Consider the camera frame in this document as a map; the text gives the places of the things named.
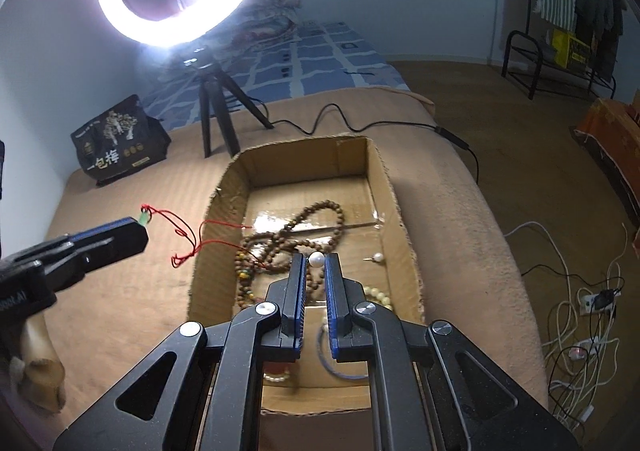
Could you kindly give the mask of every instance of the tripod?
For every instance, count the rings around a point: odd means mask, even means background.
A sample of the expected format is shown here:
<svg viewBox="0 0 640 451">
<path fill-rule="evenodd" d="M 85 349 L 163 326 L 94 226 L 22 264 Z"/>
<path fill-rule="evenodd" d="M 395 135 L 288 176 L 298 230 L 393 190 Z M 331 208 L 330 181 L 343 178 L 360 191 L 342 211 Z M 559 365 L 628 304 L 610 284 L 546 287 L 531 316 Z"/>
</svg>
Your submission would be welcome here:
<svg viewBox="0 0 640 451">
<path fill-rule="evenodd" d="M 204 157 L 211 155 L 211 108 L 218 118 L 218 126 L 225 140 L 226 150 L 233 157 L 240 152 L 240 144 L 234 125 L 231 122 L 231 114 L 226 107 L 226 99 L 223 89 L 226 89 L 244 107 L 249 110 L 262 126 L 270 130 L 273 124 L 258 110 L 254 102 L 249 99 L 233 78 L 227 74 L 220 63 L 210 60 L 206 65 L 198 68 L 198 78 L 200 79 L 200 120 L 202 123 L 202 144 L 204 146 Z"/>
</svg>

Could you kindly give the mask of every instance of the blue gripper pad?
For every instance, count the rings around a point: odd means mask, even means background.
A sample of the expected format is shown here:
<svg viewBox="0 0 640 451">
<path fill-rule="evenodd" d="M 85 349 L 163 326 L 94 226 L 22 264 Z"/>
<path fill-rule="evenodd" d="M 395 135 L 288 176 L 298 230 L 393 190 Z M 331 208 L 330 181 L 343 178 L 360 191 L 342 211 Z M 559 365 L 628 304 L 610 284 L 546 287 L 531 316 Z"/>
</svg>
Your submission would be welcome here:
<svg viewBox="0 0 640 451">
<path fill-rule="evenodd" d="M 300 358 L 305 322 L 306 266 L 306 257 L 294 254 L 282 303 L 282 334 L 292 339 L 290 340 L 297 359 Z"/>
<path fill-rule="evenodd" d="M 351 308 L 344 288 L 340 259 L 335 253 L 324 257 L 324 291 L 329 324 L 329 348 L 334 359 L 340 356 L 340 339 L 351 333 Z"/>
</svg>

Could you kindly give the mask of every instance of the metal screw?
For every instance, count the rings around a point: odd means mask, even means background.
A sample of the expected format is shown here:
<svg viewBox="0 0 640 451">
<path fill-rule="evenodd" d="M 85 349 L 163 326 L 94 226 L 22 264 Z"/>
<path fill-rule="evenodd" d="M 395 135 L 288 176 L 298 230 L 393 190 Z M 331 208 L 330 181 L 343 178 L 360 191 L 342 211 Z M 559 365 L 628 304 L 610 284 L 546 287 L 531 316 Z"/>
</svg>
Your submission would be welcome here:
<svg viewBox="0 0 640 451">
<path fill-rule="evenodd" d="M 434 321 L 431 324 L 431 330 L 433 330 L 439 336 L 448 336 L 453 328 L 451 327 L 450 323 L 447 323 L 446 321 Z"/>
<path fill-rule="evenodd" d="M 255 311 L 261 316 L 268 316 L 276 312 L 276 306 L 269 301 L 263 301 L 255 306 Z"/>
<path fill-rule="evenodd" d="M 356 312 L 360 314 L 373 314 L 376 311 L 376 305 L 370 301 L 363 301 L 356 305 Z"/>
<path fill-rule="evenodd" d="M 195 321 L 188 321 L 180 326 L 180 334 L 185 337 L 192 337 L 200 332 L 200 324 Z"/>
</svg>

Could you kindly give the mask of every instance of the tripod leg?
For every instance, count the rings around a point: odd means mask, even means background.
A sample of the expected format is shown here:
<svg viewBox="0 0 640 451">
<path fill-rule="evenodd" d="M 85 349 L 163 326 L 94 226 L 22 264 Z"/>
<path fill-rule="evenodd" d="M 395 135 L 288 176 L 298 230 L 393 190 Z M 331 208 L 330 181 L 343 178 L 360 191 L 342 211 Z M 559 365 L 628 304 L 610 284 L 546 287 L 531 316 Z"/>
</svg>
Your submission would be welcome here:
<svg viewBox="0 0 640 451">
<path fill-rule="evenodd" d="M 270 123 L 267 117 L 265 117 L 265 115 L 260 110 L 258 110 L 258 107 L 254 104 L 254 102 L 251 101 L 251 99 L 249 99 L 248 95 L 242 91 L 242 89 L 238 86 L 238 84 L 233 80 L 233 78 L 229 74 L 227 74 L 224 70 L 222 70 L 222 68 L 217 68 L 213 72 L 213 74 L 216 77 L 216 79 L 220 81 L 220 84 L 224 88 L 229 90 L 229 92 L 232 93 L 233 97 L 235 97 L 238 101 L 240 101 L 244 105 L 244 107 L 247 110 L 249 110 L 254 115 L 254 117 L 262 123 L 262 126 L 267 128 L 268 130 L 273 128 L 273 124 Z"/>
<path fill-rule="evenodd" d="M 207 93 L 207 84 L 204 80 L 200 81 L 200 122 L 202 123 L 202 144 L 204 147 L 204 158 L 211 155 L 211 114 L 209 107 L 209 94 Z"/>
<path fill-rule="evenodd" d="M 240 152 L 240 144 L 234 125 L 231 122 L 231 115 L 229 109 L 226 107 L 225 95 L 222 93 L 222 86 L 218 81 L 207 81 L 205 83 L 206 92 L 209 96 L 209 102 L 213 106 L 213 111 L 218 119 L 218 126 L 222 133 L 222 138 L 225 139 L 226 149 L 229 155 L 233 157 Z"/>
</svg>

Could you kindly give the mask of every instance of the brown carpet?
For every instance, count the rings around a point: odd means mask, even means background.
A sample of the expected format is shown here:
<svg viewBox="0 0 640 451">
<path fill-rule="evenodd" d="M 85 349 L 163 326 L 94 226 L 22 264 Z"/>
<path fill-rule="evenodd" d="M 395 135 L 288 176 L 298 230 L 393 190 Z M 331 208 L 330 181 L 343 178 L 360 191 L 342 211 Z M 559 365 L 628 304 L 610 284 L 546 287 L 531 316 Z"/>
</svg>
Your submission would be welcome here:
<svg viewBox="0 0 640 451">
<path fill-rule="evenodd" d="M 465 139 L 478 155 L 480 189 L 503 232 L 528 220 L 541 222 L 570 272 L 591 283 L 603 279 L 609 262 L 622 250 L 622 222 L 630 235 L 635 230 L 602 171 L 569 134 L 569 127 L 578 123 L 590 103 L 544 94 L 531 102 L 495 68 L 482 65 L 415 61 L 394 65 L 412 91 L 436 103 L 436 120 Z M 473 171 L 473 160 L 467 154 L 461 157 Z M 523 229 L 509 243 L 521 271 L 537 263 L 561 270 L 544 235 Z M 618 373 L 597 391 L 585 441 L 602 430 L 640 376 L 635 357 L 640 309 L 634 307 L 640 296 L 640 265 L 630 248 L 620 264 L 626 285 L 612 330 L 621 339 Z M 540 336 L 548 340 L 549 311 L 566 299 L 564 278 L 536 270 L 524 282 Z M 573 291 L 578 287 L 574 283 Z M 589 337 L 586 321 L 579 320 L 578 339 Z M 601 380 L 612 372 L 612 357 L 607 351 Z"/>
</svg>

